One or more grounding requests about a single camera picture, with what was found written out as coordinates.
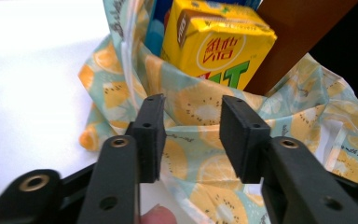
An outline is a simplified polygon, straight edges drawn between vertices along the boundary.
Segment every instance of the juice box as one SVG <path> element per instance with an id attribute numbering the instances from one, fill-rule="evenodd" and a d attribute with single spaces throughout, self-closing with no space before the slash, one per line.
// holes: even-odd
<path id="1" fill-rule="evenodd" d="M 250 7 L 174 0 L 160 57 L 192 77 L 243 90 L 276 39 Z"/>
<path id="2" fill-rule="evenodd" d="M 251 7 L 257 10 L 261 0 L 214 0 L 220 3 L 237 4 Z M 164 24 L 167 12 L 170 11 L 173 0 L 152 0 L 153 5 L 150 10 L 150 22 L 147 27 L 145 45 L 150 51 L 159 55 L 161 52 L 162 41 L 164 39 Z"/>

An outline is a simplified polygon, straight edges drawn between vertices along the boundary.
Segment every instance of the kiwi pattern bag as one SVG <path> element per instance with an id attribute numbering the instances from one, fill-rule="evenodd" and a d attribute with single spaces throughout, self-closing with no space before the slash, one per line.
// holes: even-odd
<path id="1" fill-rule="evenodd" d="M 326 170 L 358 182 L 358 100 L 344 79 L 309 55 L 268 96 L 189 77 L 144 46 L 151 2 L 103 3 L 111 33 L 79 72 L 93 101 L 79 137 L 83 148 L 99 150 L 123 134 L 143 99 L 163 93 L 168 137 L 161 180 L 177 202 L 197 223 L 269 223 L 259 186 L 240 182 L 219 140 L 225 94 L 246 101 L 271 136 L 302 141 Z"/>

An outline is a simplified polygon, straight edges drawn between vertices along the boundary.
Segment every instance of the reusable bag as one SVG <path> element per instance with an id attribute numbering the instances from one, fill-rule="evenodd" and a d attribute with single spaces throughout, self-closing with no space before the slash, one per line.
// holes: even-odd
<path id="1" fill-rule="evenodd" d="M 269 223 L 259 186 L 240 182 L 219 140 L 222 95 L 231 95 L 266 121 L 272 137 L 302 141 L 326 170 L 358 182 L 358 100 L 309 54 L 268 96 L 253 95 L 187 76 L 153 55 L 143 44 L 152 2 L 103 3 L 111 32 L 78 75 L 93 101 L 79 137 L 85 149 L 123 134 L 143 99 L 163 93 L 161 180 L 177 202 L 197 223 Z"/>

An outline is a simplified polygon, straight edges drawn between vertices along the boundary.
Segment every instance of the printed bag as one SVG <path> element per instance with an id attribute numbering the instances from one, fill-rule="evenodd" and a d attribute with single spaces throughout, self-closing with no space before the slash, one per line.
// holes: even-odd
<path id="1" fill-rule="evenodd" d="M 93 100 L 79 137 L 85 149 L 99 150 L 123 134 L 143 99 L 163 93 L 168 137 L 161 179 L 179 204 L 198 223 L 269 223 L 259 187 L 240 182 L 219 140 L 225 94 L 246 101 L 271 136 L 302 141 L 326 170 L 358 182 L 358 100 L 340 76 L 306 55 L 268 97 L 189 77 L 143 44 L 151 2 L 103 3 L 111 32 L 79 72 Z"/>

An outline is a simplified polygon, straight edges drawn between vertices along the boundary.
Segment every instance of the black plastic bracket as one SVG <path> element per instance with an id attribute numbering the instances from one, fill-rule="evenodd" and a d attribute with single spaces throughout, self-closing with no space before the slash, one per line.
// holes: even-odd
<path id="1" fill-rule="evenodd" d="M 296 139 L 269 136 L 243 100 L 223 96 L 220 139 L 242 183 L 258 183 L 272 223 L 358 223 L 353 199 Z"/>
<path id="2" fill-rule="evenodd" d="M 0 196 L 0 223 L 139 223 L 139 183 L 159 178 L 164 100 L 147 97 L 126 134 L 103 143 L 95 164 L 65 179 L 52 170 L 18 177 Z"/>

